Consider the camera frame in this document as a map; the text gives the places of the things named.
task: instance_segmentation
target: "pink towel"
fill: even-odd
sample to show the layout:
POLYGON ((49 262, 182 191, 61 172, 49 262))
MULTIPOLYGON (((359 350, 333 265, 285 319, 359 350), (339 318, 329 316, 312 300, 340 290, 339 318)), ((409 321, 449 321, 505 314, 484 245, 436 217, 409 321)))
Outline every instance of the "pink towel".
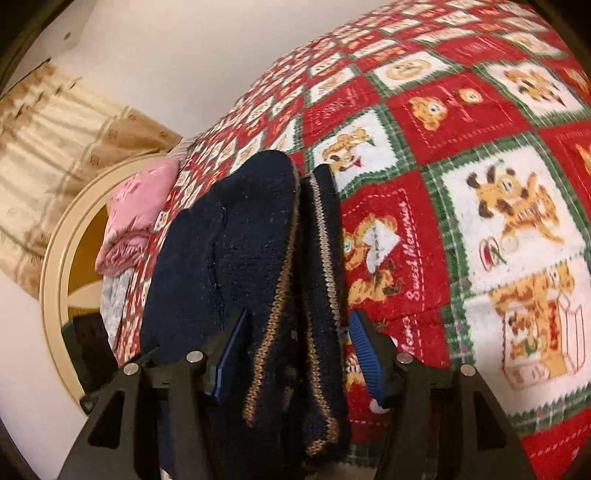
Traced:
POLYGON ((105 238, 96 257, 98 274, 116 277, 138 262, 177 175, 178 157, 169 155, 113 191, 105 238))

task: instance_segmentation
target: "checkered quilt pattern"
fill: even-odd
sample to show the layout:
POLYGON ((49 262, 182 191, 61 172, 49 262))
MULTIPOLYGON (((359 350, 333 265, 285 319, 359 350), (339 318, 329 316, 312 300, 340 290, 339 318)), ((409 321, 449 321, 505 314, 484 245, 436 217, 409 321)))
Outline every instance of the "checkered quilt pattern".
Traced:
MULTIPOLYGON (((253 154, 329 163, 349 307, 423 362, 472 364, 541 479, 591 426, 591 84, 529 7, 407 0, 277 60, 181 171, 137 266, 116 353, 138 352, 171 221, 253 154)), ((347 342, 349 460, 375 465, 389 413, 347 342)))

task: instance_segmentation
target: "black object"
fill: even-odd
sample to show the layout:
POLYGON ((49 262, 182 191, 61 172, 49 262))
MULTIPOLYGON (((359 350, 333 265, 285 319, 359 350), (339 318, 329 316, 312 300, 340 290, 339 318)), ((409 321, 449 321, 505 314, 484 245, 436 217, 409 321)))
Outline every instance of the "black object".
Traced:
MULTIPOLYGON (((119 370, 58 480, 158 480, 158 400, 170 403, 175 480, 223 478, 203 407, 223 405, 230 394, 248 315, 232 318, 204 352, 166 367, 151 366, 151 352, 119 370)), ((387 392, 379 403, 395 413, 376 480, 534 480, 500 405, 473 367, 452 372, 422 364, 376 332, 363 310, 352 313, 349 329, 363 374, 373 382, 368 387, 387 392)), ((563 480, 589 477, 590 449, 588 442, 563 480)))
POLYGON ((74 317, 61 328, 61 336, 85 393, 113 378, 118 365, 100 313, 74 317))
POLYGON ((244 347, 247 312, 201 351, 174 365, 151 366, 151 354, 124 365, 100 394, 59 480, 159 480, 157 401, 170 404, 175 480, 220 478, 205 403, 226 399, 244 347))
POLYGON ((73 0, 2 0, 0 93, 27 50, 73 0))
POLYGON ((2 480, 39 480, 0 419, 0 473, 2 480))
POLYGON ((535 479, 517 435, 474 367, 424 365, 376 332, 363 310, 351 314, 349 331, 368 388, 393 412, 376 480, 535 479))

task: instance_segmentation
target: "bed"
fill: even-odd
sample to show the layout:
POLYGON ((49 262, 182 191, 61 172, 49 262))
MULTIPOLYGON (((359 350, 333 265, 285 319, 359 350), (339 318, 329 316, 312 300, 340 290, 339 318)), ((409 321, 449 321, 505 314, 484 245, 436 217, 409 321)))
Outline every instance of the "bed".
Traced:
MULTIPOLYGON (((429 365, 474 365, 538 476, 558 479, 591 427, 590 103, 552 26, 501 0, 393 2, 286 54, 184 139, 132 277, 119 363, 139 352, 176 214, 281 150, 303 174, 328 163, 335 175, 349 307, 429 365)), ((343 348, 348 462, 375 466, 388 412, 343 348)))

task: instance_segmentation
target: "green border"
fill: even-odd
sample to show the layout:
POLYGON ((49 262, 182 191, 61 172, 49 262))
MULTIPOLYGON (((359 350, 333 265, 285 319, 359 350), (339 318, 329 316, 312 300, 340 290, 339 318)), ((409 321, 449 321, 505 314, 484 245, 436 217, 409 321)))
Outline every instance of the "green border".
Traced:
POLYGON ((462 233, 454 214, 453 202, 450 198, 449 191, 443 184, 443 174, 468 163, 480 163, 484 158, 498 156, 503 152, 515 150, 526 145, 534 147, 543 160, 571 214, 574 224, 583 238, 586 248, 591 247, 591 223, 589 222, 587 213, 577 198, 573 186, 560 168, 558 161, 551 155, 550 149, 544 141, 533 132, 525 132, 494 140, 438 163, 423 165, 420 170, 439 222, 441 240, 443 241, 446 255, 450 281, 450 301, 452 303, 463 301, 486 292, 472 291, 466 250, 462 242, 462 233))
POLYGON ((518 49, 524 51, 525 53, 527 53, 528 55, 532 56, 534 59, 563 59, 569 56, 569 54, 567 54, 565 51, 560 50, 558 47, 555 47, 553 45, 550 45, 550 43, 546 42, 546 40, 542 40, 540 38, 538 38, 538 36, 536 34, 534 34, 533 32, 509 32, 509 33, 503 33, 503 34, 498 34, 498 33, 494 33, 491 34, 492 37, 498 37, 498 38, 502 38, 505 41, 511 42, 512 45, 516 46, 518 49), (521 34, 530 34, 535 36, 539 41, 544 42, 546 44, 548 44, 550 47, 555 48, 556 50, 558 50, 560 53, 556 54, 556 55, 543 55, 541 53, 534 53, 531 50, 528 50, 527 48, 523 47, 522 45, 518 44, 516 41, 511 40, 509 38, 505 38, 505 35, 510 35, 512 33, 521 33, 521 34))
POLYGON ((314 88, 315 86, 321 84, 322 82, 324 82, 325 80, 329 79, 330 77, 336 75, 338 72, 333 73, 330 77, 326 77, 324 80, 321 80, 318 83, 315 83, 313 86, 311 86, 310 88, 306 89, 306 92, 304 93, 304 107, 308 108, 311 107, 312 105, 317 104, 318 102, 320 102, 323 98, 326 98, 327 96, 329 96, 331 93, 335 93, 337 90, 339 90, 340 88, 342 88, 344 85, 347 85, 351 80, 354 80, 355 78, 359 77, 362 72, 359 69, 359 67, 355 64, 355 63, 351 63, 343 68, 341 68, 339 70, 339 72, 342 72, 343 70, 346 69, 351 69, 353 71, 353 76, 347 80, 344 83, 341 83, 337 88, 335 88, 332 92, 329 93, 325 93, 323 96, 321 96, 318 100, 316 100, 314 103, 312 103, 311 101, 311 95, 312 95, 312 88, 314 88))
POLYGON ((496 86, 496 88, 505 95, 509 100, 515 103, 515 106, 519 109, 519 111, 523 114, 525 118, 529 120, 532 125, 537 127, 553 127, 558 124, 564 124, 569 122, 575 122, 578 120, 589 119, 591 118, 591 108, 585 102, 577 92, 575 92, 569 85, 567 85, 561 78, 559 78, 551 68, 547 67, 546 65, 541 64, 536 59, 529 59, 529 60, 520 60, 518 62, 510 62, 510 61, 482 61, 480 63, 476 63, 472 66, 472 69, 476 72, 477 75, 484 78, 487 82, 496 86), (547 115, 534 115, 531 111, 530 107, 528 107, 524 102, 521 101, 519 97, 513 95, 505 85, 503 85, 500 81, 490 75, 486 69, 489 66, 493 65, 502 65, 502 66, 512 66, 517 67, 523 63, 532 63, 534 65, 542 67, 546 70, 550 76, 556 81, 563 85, 571 95, 574 96, 575 100, 581 104, 583 107, 582 110, 578 112, 562 112, 562 113, 548 113, 547 115))
POLYGON ((472 329, 461 302, 450 303, 440 309, 441 322, 447 340, 449 359, 455 368, 463 364, 475 364, 472 329))
POLYGON ((321 144, 327 138, 334 137, 343 128, 348 127, 360 116, 365 115, 368 112, 375 112, 378 116, 378 120, 380 121, 380 124, 382 125, 388 136, 390 147, 392 148, 394 154, 398 157, 398 162, 396 165, 390 168, 386 168, 384 170, 372 171, 358 175, 353 180, 351 180, 341 192, 339 192, 340 200, 345 200, 350 195, 352 195, 355 192, 355 190, 357 190, 362 185, 365 185, 366 183, 382 183, 384 181, 393 179, 394 177, 398 177, 403 173, 406 173, 416 168, 417 166, 417 162, 410 150, 410 147, 406 142, 406 139, 404 138, 404 134, 400 130, 400 126, 394 120, 394 117, 392 116, 392 113, 390 113, 390 110, 388 110, 388 108, 384 104, 379 103, 377 105, 364 108, 363 110, 357 112, 355 115, 348 117, 347 120, 345 120, 345 122, 339 124, 326 135, 323 135, 319 140, 314 142, 311 146, 306 148, 306 170, 312 171, 314 169, 314 149, 319 144, 321 144))
POLYGON ((390 98, 392 95, 397 95, 398 93, 401 93, 405 90, 417 87, 419 85, 423 85, 423 84, 430 82, 432 80, 440 79, 442 77, 445 77, 447 75, 451 75, 453 73, 461 72, 462 70, 465 70, 465 67, 463 65, 460 65, 459 63, 456 63, 456 62, 448 59, 447 57, 441 55, 440 53, 428 48, 426 50, 420 50, 420 51, 415 51, 413 53, 409 53, 409 54, 404 55, 402 57, 397 57, 387 63, 382 63, 379 67, 374 68, 373 70, 370 70, 369 72, 367 72, 365 74, 365 76, 369 79, 369 81, 372 83, 372 85, 375 87, 375 89, 378 91, 378 93, 382 96, 382 98, 387 99, 387 98, 390 98), (437 72, 433 72, 432 74, 427 75, 426 77, 421 77, 418 80, 413 80, 412 82, 405 83, 404 85, 401 85, 400 87, 397 87, 395 89, 391 89, 390 87, 388 87, 384 82, 382 82, 382 80, 379 79, 378 75, 375 73, 376 70, 383 68, 386 65, 396 63, 396 62, 401 61, 405 58, 416 55, 417 53, 423 53, 423 52, 427 52, 429 55, 435 57, 437 60, 440 60, 443 63, 445 63, 446 65, 449 65, 451 68, 449 70, 438 70, 437 72))
POLYGON ((509 415, 509 421, 518 435, 531 435, 549 429, 591 406, 591 382, 542 407, 509 415))

